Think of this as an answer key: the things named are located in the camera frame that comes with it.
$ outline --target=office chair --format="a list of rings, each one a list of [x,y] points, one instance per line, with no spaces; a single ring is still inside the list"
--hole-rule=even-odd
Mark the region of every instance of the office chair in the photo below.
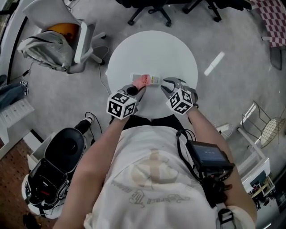
[[[105,63],[93,54],[92,43],[99,38],[105,38],[106,34],[103,32],[93,36],[95,24],[87,25],[84,21],[76,19],[63,0],[35,0],[23,10],[23,13],[42,31],[59,23],[79,25],[78,34],[70,43],[75,56],[71,67],[66,71],[67,74],[83,72],[89,57],[100,65]]]
[[[192,0],[116,0],[119,4],[123,5],[125,8],[137,8],[136,12],[132,15],[128,21],[129,25],[134,25],[134,19],[138,14],[146,7],[153,7],[153,9],[148,10],[149,14],[160,11],[162,15],[167,19],[166,26],[171,27],[172,20],[163,9],[164,5],[170,4],[186,4],[190,3]]]
[[[183,12],[188,14],[189,12],[191,12],[200,2],[202,2],[203,0],[197,0],[192,6],[191,8],[189,8],[190,3],[186,4],[183,7]],[[206,0],[206,2],[209,4],[208,8],[212,9],[216,15],[216,17],[214,17],[214,21],[215,22],[220,22],[222,20],[220,14],[217,11],[217,8],[214,5],[214,2],[216,4],[216,6],[219,9],[224,9],[226,7],[232,7],[234,9],[237,10],[243,10],[244,8],[251,10],[251,4],[245,0],[228,0],[228,1],[224,1],[224,0]]]

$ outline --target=white chair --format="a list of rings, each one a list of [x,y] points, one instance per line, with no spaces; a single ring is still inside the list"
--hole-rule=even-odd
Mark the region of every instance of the white chair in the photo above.
[[[63,0],[35,0],[30,3],[23,13],[42,31],[59,23],[73,23],[80,26],[77,37],[70,44],[75,50],[74,63],[67,73],[78,73],[85,69],[86,60],[91,57],[100,65],[104,60],[93,54],[92,43],[99,38],[105,38],[106,33],[100,33],[93,37],[95,24],[87,25],[84,21],[76,19]]]

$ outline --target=remote control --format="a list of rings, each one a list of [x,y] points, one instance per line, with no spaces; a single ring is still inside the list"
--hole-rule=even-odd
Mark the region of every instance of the remote control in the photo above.
[[[160,76],[156,76],[156,75],[152,75],[149,74],[150,78],[151,78],[151,85],[159,85],[161,83],[161,77]],[[135,73],[131,73],[131,81],[135,81],[137,80],[139,77],[141,77],[142,74],[135,74]]]

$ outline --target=gray backpack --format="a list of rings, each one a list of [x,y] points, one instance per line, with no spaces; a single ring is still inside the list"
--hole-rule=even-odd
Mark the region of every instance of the gray backpack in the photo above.
[[[74,50],[64,36],[54,31],[27,38],[20,43],[18,51],[39,65],[61,72],[70,68],[74,58]]]

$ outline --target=table top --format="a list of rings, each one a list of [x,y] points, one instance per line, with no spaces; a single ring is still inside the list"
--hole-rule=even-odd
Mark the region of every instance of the table top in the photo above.
[[[113,52],[106,72],[111,92],[132,84],[131,73],[180,78],[196,88],[198,68],[189,48],[175,36],[160,31],[144,31],[121,42]],[[160,85],[150,85],[136,115],[158,119],[173,112]]]

